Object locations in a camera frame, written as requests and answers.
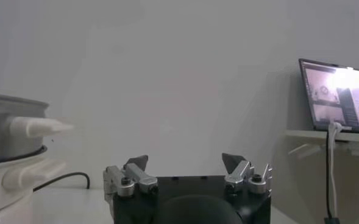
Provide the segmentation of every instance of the silver metal bracket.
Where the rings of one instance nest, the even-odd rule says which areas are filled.
[[[125,167],[125,176],[137,182],[140,191],[145,194],[156,193],[157,191],[157,178],[149,176],[141,170],[136,164],[129,163]]]
[[[264,194],[271,192],[271,179],[272,179],[272,168],[269,164],[266,165],[266,169],[263,175],[253,175],[248,180],[248,186],[251,193]]]
[[[254,167],[246,160],[242,160],[231,174],[224,177],[226,189],[232,192],[242,190],[244,180],[254,174]]]
[[[114,193],[120,197],[130,197],[134,190],[135,182],[125,177],[117,166],[106,167],[104,170],[105,201],[110,204]]]

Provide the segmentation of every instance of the screw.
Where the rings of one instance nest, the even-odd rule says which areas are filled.
[[[148,192],[152,195],[157,195],[158,191],[159,191],[159,188],[157,186],[153,186],[148,189]]]
[[[121,178],[121,185],[128,185],[130,184],[130,179],[127,177],[122,177]]]
[[[226,185],[226,191],[228,193],[232,194],[232,193],[234,193],[235,188],[231,184],[228,184],[228,185]]]
[[[252,181],[253,181],[254,183],[260,183],[260,182],[262,182],[262,177],[261,177],[261,175],[259,175],[259,174],[253,175],[253,176],[252,176]]]

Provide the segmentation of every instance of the white wall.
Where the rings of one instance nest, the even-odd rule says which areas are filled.
[[[288,109],[308,124],[299,57],[359,67],[359,1],[0,0],[0,93],[77,127],[47,155],[93,187],[141,154],[153,175],[222,174],[221,152],[262,169]]]

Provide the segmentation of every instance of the black cable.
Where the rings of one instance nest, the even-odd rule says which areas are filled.
[[[325,197],[326,197],[326,202],[327,202],[327,213],[328,213],[328,218],[332,219],[332,214],[331,214],[331,209],[330,209],[330,186],[329,186],[329,182],[330,182],[330,171],[329,171],[329,131],[327,130],[327,137],[326,137],[326,142],[325,142]]]
[[[48,182],[46,182],[46,183],[43,183],[43,184],[41,184],[41,185],[39,185],[39,186],[33,188],[33,192],[38,191],[38,190],[40,190],[41,188],[46,187],[46,186],[50,185],[51,183],[54,183],[54,182],[59,181],[59,180],[61,180],[61,179],[64,179],[64,178],[67,178],[67,177],[71,177],[71,176],[76,176],[76,175],[81,175],[81,176],[84,176],[84,177],[86,178],[86,180],[87,180],[86,189],[89,189],[89,188],[90,188],[90,177],[89,177],[86,173],[83,173],[83,172],[74,172],[74,173],[64,174],[64,175],[62,175],[62,176],[59,176],[59,177],[57,177],[57,178],[54,178],[53,180],[50,180],[50,181],[48,181]]]

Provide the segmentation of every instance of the white shelf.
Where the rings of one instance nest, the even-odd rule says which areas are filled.
[[[327,132],[325,131],[303,131],[303,130],[287,130],[286,135],[289,137],[300,138],[304,140],[304,144],[290,151],[289,154],[298,153],[299,158],[304,158],[314,154],[324,148],[319,144],[318,140],[325,140]],[[336,135],[336,147],[339,149],[347,149],[352,155],[359,156],[359,134],[357,133],[338,133]]]
[[[325,131],[302,131],[302,130],[287,130],[286,135],[290,137],[311,138],[311,139],[326,139],[327,132]],[[338,133],[336,140],[359,142],[359,134],[357,133]]]

